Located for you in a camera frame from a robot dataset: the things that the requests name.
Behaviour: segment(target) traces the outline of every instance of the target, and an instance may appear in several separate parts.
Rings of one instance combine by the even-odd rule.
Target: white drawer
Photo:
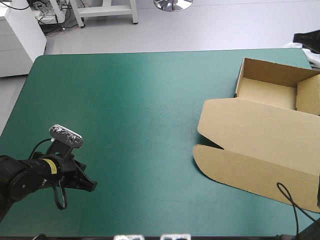
[[[23,46],[16,35],[0,36],[0,52],[17,49],[23,49]]]
[[[28,74],[32,64],[24,49],[0,51],[0,77]]]
[[[0,36],[14,35],[14,31],[6,20],[0,20]]]

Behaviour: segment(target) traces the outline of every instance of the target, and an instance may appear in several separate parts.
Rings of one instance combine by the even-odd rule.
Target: green table
[[[197,132],[204,101],[234,95],[244,57],[310,68],[298,49],[39,57],[0,153],[26,159],[49,127],[66,126],[82,135],[74,154],[98,186],[68,189],[64,211],[39,190],[13,205],[0,235],[294,234],[291,206],[214,182],[193,159],[206,141]],[[309,223],[300,214],[301,229]]]

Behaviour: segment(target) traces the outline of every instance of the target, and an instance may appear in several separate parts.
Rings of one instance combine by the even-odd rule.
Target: white cabinet
[[[24,8],[26,0],[6,2]],[[30,8],[15,10],[0,3],[0,77],[28,74],[44,54],[47,39]]]

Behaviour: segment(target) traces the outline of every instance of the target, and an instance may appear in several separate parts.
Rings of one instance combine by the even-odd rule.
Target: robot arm
[[[60,210],[68,206],[65,188],[95,190],[97,182],[85,174],[86,165],[76,161],[71,153],[73,148],[82,146],[82,137],[60,125],[51,127],[50,134],[52,144],[45,154],[34,149],[27,160],[0,156],[0,222],[13,203],[39,189],[52,188]],[[62,203],[57,187],[62,193]]]

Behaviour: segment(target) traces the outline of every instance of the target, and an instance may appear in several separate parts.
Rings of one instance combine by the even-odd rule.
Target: open cardboard box
[[[211,179],[283,203],[283,183],[319,212],[320,72],[245,58],[234,98],[205,101],[198,132],[223,149],[196,145]]]

